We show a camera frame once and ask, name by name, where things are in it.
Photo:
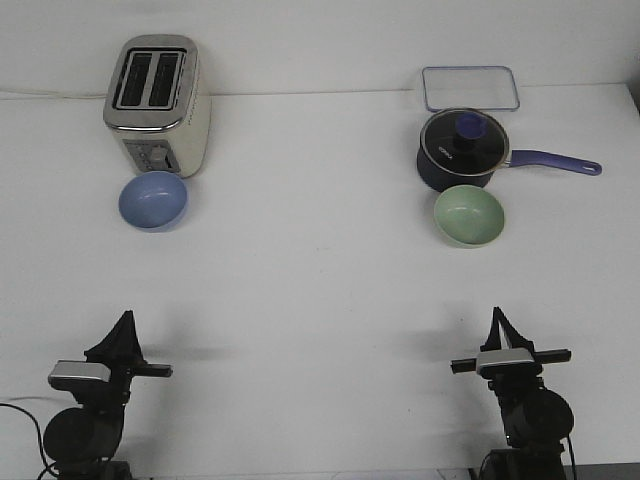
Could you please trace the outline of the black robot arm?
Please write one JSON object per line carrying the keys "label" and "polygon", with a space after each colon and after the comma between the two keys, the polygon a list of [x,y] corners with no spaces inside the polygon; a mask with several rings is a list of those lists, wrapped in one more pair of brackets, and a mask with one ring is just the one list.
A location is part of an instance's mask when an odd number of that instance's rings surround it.
{"label": "black robot arm", "polygon": [[70,393],[78,405],[49,421],[44,451],[59,479],[131,479],[129,463],[114,458],[131,382],[136,377],[168,378],[173,368],[145,360],[131,310],[84,355],[83,361],[57,361],[48,375],[49,385]]}
{"label": "black robot arm", "polygon": [[474,479],[565,479],[564,451],[575,460],[569,442],[575,418],[569,403],[544,384],[547,364],[571,360],[568,349],[538,350],[499,307],[473,358],[450,362],[454,374],[473,372],[495,395],[507,446],[483,458]]}

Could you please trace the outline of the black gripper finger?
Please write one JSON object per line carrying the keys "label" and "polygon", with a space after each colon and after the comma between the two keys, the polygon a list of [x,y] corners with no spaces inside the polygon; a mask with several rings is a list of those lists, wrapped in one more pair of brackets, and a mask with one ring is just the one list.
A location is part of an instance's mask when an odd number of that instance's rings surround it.
{"label": "black gripper finger", "polygon": [[132,310],[125,310],[111,331],[84,352],[88,361],[143,361]]}
{"label": "black gripper finger", "polygon": [[522,348],[527,350],[531,355],[534,354],[534,343],[522,336],[507,319],[502,309],[495,306],[492,311],[490,331],[485,343],[480,346],[480,351],[489,352],[501,350],[503,348],[502,340],[506,341],[509,349]]}

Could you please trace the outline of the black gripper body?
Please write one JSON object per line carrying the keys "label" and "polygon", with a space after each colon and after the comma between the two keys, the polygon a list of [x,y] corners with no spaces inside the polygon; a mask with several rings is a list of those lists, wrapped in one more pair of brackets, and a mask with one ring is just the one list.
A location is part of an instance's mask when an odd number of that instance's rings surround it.
{"label": "black gripper body", "polygon": [[128,400],[134,377],[169,378],[173,367],[167,364],[152,364],[145,360],[133,363],[81,362],[76,400]]}
{"label": "black gripper body", "polygon": [[[477,374],[475,371],[477,355],[472,358],[452,360],[450,362],[452,373],[460,374],[474,372]],[[568,349],[543,350],[539,352],[534,351],[533,357],[533,364],[503,367],[491,377],[482,378],[487,382],[492,382],[494,387],[497,387],[499,383],[506,384],[507,389],[517,388],[518,384],[535,384],[536,378],[542,373],[544,365],[569,362],[571,360],[571,351]]]}

